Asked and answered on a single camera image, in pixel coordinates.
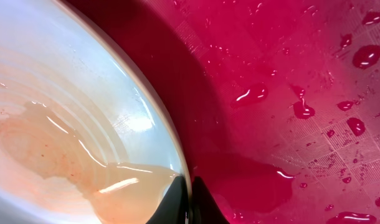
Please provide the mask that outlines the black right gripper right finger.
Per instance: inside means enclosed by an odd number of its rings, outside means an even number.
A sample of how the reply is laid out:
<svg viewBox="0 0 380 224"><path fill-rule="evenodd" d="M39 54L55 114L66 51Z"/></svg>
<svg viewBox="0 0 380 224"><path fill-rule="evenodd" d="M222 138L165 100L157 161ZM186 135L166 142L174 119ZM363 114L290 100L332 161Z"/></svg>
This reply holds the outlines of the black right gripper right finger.
<svg viewBox="0 0 380 224"><path fill-rule="evenodd" d="M192 182L192 223L229 224L200 177Z"/></svg>

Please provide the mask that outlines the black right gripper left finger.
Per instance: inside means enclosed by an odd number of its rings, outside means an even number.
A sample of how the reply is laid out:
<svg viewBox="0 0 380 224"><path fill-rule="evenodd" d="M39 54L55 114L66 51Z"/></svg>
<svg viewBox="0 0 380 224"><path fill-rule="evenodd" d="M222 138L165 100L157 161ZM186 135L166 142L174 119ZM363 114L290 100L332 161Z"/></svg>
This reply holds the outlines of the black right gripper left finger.
<svg viewBox="0 0 380 224"><path fill-rule="evenodd" d="M188 210L186 181L180 175L174 178L158 208L146 224L185 224Z"/></svg>

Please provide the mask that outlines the white plate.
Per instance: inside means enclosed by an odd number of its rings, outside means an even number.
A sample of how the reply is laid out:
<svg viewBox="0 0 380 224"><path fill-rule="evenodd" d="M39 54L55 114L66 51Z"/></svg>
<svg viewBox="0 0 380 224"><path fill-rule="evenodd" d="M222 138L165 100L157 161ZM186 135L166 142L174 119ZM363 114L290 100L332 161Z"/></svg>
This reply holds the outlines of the white plate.
<svg viewBox="0 0 380 224"><path fill-rule="evenodd" d="M0 223L146 223L189 172L141 70L66 1L0 1Z"/></svg>

